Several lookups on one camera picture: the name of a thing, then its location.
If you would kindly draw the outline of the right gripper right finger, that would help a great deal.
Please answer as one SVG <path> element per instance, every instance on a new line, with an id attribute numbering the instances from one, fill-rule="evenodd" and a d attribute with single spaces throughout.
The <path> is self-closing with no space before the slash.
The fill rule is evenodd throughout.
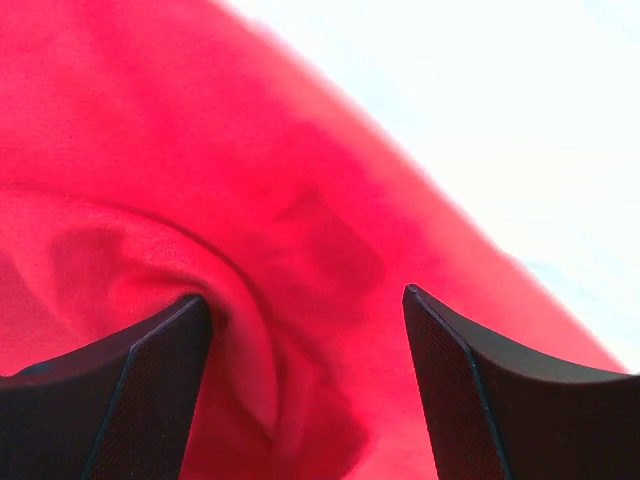
<path id="1" fill-rule="evenodd" d="M 403 312 L 438 478 L 638 478 L 638 376 L 532 349 L 416 285 Z"/>

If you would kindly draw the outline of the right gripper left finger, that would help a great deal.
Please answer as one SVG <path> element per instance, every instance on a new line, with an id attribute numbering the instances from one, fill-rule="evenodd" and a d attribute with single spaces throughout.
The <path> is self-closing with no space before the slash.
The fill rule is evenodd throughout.
<path id="1" fill-rule="evenodd" d="M 1 380 L 4 479 L 176 479 L 213 337 L 206 301 Z"/>

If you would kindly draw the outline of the red t shirt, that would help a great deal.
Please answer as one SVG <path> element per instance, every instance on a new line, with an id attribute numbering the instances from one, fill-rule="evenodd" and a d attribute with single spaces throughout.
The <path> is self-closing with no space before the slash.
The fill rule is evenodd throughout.
<path id="1" fill-rule="evenodd" d="M 415 283 L 616 361 L 383 137 L 209 1 L 1 5 L 1 370 L 187 292 L 217 310 L 186 479 L 432 479 Z"/>

